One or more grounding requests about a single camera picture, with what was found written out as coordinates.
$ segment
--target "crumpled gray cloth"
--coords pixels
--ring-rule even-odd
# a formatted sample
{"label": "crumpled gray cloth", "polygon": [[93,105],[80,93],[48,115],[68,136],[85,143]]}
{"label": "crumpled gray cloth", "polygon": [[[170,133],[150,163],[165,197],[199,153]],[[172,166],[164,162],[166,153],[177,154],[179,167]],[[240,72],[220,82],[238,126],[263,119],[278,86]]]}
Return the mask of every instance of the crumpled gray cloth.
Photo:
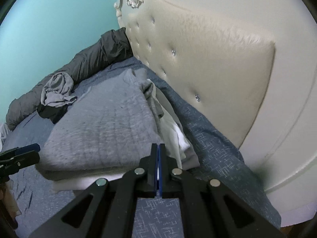
{"label": "crumpled gray cloth", "polygon": [[60,180],[138,166],[152,143],[162,143],[156,125],[162,109],[152,89],[145,69],[127,69],[94,86],[55,124],[37,170]]}
{"label": "crumpled gray cloth", "polygon": [[71,96],[74,86],[72,77],[66,72],[58,72],[45,84],[41,94],[41,104],[51,107],[71,105],[77,99]]}

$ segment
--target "blue wall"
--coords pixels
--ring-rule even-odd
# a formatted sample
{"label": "blue wall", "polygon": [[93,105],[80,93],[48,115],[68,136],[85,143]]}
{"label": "blue wall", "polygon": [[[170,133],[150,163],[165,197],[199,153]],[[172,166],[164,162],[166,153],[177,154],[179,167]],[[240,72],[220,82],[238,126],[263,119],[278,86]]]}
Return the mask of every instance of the blue wall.
{"label": "blue wall", "polygon": [[8,106],[109,29],[116,0],[17,0],[0,26],[0,122]]}

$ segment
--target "bed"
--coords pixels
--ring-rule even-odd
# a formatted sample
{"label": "bed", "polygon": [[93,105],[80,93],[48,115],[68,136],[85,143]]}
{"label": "bed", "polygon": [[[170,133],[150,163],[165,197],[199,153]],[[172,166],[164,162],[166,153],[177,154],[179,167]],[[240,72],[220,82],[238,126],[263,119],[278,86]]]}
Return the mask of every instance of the bed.
{"label": "bed", "polygon": [[[292,33],[295,38],[282,42],[292,30],[280,34],[285,19],[272,19],[287,7],[287,2],[279,3],[267,16],[257,13],[268,6],[266,0],[252,0],[254,7],[250,0],[242,0],[241,7],[234,1],[210,0],[206,5],[205,0],[118,0],[118,23],[126,27],[134,57],[81,81],[74,94],[80,97],[90,86],[126,68],[146,68],[148,78],[169,100],[194,146],[201,164],[190,170],[194,176],[216,177],[279,228],[280,214],[313,202],[316,196],[317,187],[307,179],[315,171],[313,142],[305,143],[305,156],[290,153],[292,164],[278,164],[292,145],[287,143],[288,138],[294,140],[292,135],[299,134],[296,127],[302,131],[305,118],[300,117],[312,112],[310,103],[314,105],[311,73],[317,61],[316,39],[308,36],[317,37],[316,23],[301,0],[286,0],[294,6],[288,7],[284,16],[292,15],[294,24],[305,24],[306,31]],[[304,23],[300,16],[306,18]],[[289,49],[297,49],[299,56],[286,59]],[[306,56],[305,75],[286,74],[296,69],[301,56]],[[281,76],[286,85],[283,88],[276,86]],[[288,106],[290,102],[298,108]],[[272,105],[280,106],[272,112]],[[35,142],[42,146],[52,129],[48,119],[34,112],[8,135],[3,150]],[[307,137],[306,131],[300,134]],[[74,198],[71,190],[54,194],[51,181],[33,166],[11,178],[22,212],[17,217],[19,237],[27,237]],[[310,190],[297,190],[301,178],[306,180],[302,187],[310,186]],[[285,199],[284,195],[292,192],[295,195]],[[177,199],[138,200],[133,237],[153,236],[183,237]]]}

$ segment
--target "headboard tufting button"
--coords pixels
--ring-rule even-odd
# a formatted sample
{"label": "headboard tufting button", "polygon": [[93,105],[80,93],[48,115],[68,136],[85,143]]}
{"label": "headboard tufting button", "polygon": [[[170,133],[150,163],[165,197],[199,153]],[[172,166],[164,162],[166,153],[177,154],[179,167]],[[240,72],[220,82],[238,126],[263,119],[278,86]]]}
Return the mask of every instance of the headboard tufting button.
{"label": "headboard tufting button", "polygon": [[200,97],[198,96],[198,94],[195,95],[195,98],[196,98],[197,102],[200,102]]}

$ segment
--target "blue bed sheet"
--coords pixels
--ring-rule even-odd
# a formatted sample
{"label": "blue bed sheet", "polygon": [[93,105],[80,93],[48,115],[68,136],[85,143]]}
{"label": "blue bed sheet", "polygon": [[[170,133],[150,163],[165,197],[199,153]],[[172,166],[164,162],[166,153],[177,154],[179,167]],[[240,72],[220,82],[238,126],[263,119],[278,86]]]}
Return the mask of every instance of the blue bed sheet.
{"label": "blue bed sheet", "polygon": [[[105,70],[82,81],[74,91],[80,97],[90,86],[120,74],[126,68],[147,68],[135,57],[113,64]],[[279,228],[281,217],[264,193],[261,182],[244,164],[237,148],[224,137],[195,108],[185,102],[165,81],[148,69],[148,77],[162,90],[179,117],[184,133],[193,144],[201,166],[190,172],[199,179],[219,179],[254,210]],[[53,124],[42,119],[37,112],[28,116],[9,133],[3,150],[38,143],[43,146]],[[48,220],[53,214],[74,199],[72,191],[53,194],[51,181],[44,179],[34,166],[25,168],[11,176],[14,195],[22,212],[16,219],[16,233],[25,238]],[[178,199],[139,199],[137,201],[133,237],[183,237],[183,227]]]}

